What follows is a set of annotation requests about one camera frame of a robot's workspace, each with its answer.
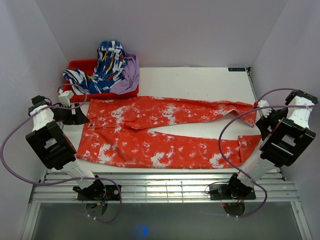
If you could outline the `red white tie-dye trousers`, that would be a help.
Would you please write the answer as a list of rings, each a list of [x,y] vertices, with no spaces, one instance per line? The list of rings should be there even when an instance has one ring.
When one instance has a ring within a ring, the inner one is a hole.
[[[253,127],[256,113],[243,102],[138,96],[91,100],[76,157],[123,168],[223,169],[241,166],[260,135],[236,139],[190,137],[155,131],[156,127],[207,123],[236,113]]]

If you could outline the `red plastic bin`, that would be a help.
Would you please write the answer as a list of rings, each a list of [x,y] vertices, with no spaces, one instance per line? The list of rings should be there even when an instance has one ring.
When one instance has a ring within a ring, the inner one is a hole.
[[[86,60],[73,60],[69,63],[69,68],[77,68],[82,70],[88,75],[92,75],[94,72],[94,68],[97,65],[96,59],[86,59]],[[98,99],[98,100],[117,100],[117,99],[129,99],[134,98],[138,95],[139,86],[135,88],[135,90],[124,93],[124,94],[114,94],[114,93],[100,93],[100,94],[89,94],[87,96],[87,102],[91,99]],[[71,103],[80,103],[85,100],[84,95],[77,95],[75,94],[71,99]]]

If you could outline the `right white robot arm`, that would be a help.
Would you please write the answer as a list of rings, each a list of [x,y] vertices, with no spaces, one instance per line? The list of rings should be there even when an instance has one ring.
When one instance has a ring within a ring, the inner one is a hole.
[[[239,173],[234,173],[225,187],[232,199],[254,191],[255,183],[269,171],[291,166],[316,138],[310,130],[309,117],[319,103],[317,97],[302,90],[292,91],[281,109],[267,111],[257,122],[262,144],[259,156]]]

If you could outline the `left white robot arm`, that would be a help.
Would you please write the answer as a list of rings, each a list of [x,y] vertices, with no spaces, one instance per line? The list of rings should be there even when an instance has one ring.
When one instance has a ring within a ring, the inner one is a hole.
[[[92,171],[76,159],[76,149],[62,130],[66,125],[83,125],[89,122],[76,103],[75,113],[71,106],[51,109],[52,102],[38,95],[31,99],[28,115],[32,116],[33,129],[25,136],[33,151],[47,169],[55,169],[75,178],[78,186],[73,190],[89,200],[102,200],[107,190]]]

